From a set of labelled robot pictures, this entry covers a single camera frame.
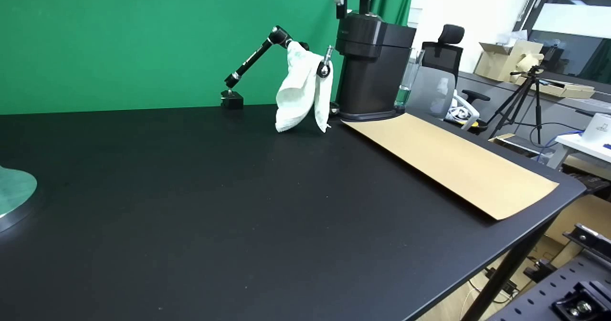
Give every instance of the white towel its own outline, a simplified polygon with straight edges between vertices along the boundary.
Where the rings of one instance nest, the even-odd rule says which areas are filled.
[[[321,78],[316,74],[316,70],[323,60],[322,56],[305,50],[295,41],[288,44],[287,52],[288,75],[275,97],[278,104],[275,129],[283,132],[299,124],[314,104],[316,123],[322,132],[326,132],[333,84],[333,64],[329,62],[329,76]]]

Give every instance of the tripod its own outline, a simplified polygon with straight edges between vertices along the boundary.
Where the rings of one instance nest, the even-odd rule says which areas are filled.
[[[528,77],[526,78],[526,81],[523,82],[523,84],[521,84],[520,87],[517,88],[517,90],[513,92],[512,95],[506,101],[504,101],[504,103],[495,111],[495,114],[490,117],[490,120],[488,121],[489,124],[491,123],[491,121],[493,121],[493,119],[495,119],[497,115],[502,116],[500,121],[495,126],[495,131],[493,131],[493,133],[488,139],[493,138],[500,128],[506,125],[511,125],[516,122],[517,114],[520,112],[522,104],[524,104],[526,96],[528,95],[528,91],[530,91],[532,85],[535,84],[535,101],[537,102],[537,107],[535,108],[537,142],[539,143],[539,145],[541,144],[541,100],[539,99],[539,75],[537,73],[539,69],[541,69],[541,66],[533,65],[528,72],[510,73],[511,75],[527,73]],[[503,112],[503,110],[507,107],[507,105],[509,105],[509,103],[511,103],[511,105],[509,106],[506,112]]]

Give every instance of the screw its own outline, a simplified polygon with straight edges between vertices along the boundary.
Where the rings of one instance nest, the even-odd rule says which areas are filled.
[[[579,301],[577,303],[577,310],[579,310],[579,312],[583,312],[584,314],[587,314],[592,311],[592,307],[587,302]]]

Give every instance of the black table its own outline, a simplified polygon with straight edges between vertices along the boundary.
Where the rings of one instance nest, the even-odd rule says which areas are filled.
[[[274,116],[247,106],[0,117],[0,165],[37,177],[46,201],[0,234],[0,317],[413,320],[513,246],[473,317],[515,271],[509,259],[584,190],[437,122],[559,182],[494,221],[343,124],[321,134],[308,117],[277,134]]]

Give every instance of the headrest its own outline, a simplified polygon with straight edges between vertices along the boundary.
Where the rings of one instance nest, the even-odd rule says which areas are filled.
[[[446,24],[443,26],[441,36],[439,36],[439,43],[445,44],[457,44],[463,40],[464,28],[458,25]]]

